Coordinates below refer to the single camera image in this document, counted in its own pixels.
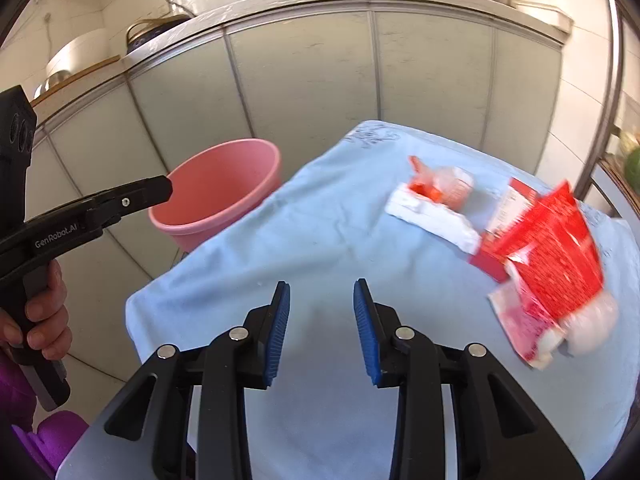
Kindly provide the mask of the person's left hand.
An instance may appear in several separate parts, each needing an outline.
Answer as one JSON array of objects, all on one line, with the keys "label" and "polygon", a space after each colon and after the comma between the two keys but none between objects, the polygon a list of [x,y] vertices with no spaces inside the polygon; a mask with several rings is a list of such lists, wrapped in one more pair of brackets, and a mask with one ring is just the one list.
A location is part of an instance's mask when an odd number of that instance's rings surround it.
[{"label": "person's left hand", "polygon": [[35,326],[27,333],[30,348],[38,350],[48,361],[62,360],[70,351],[73,334],[68,326],[65,307],[67,287],[56,260],[48,265],[47,288],[26,304],[26,316]]}]

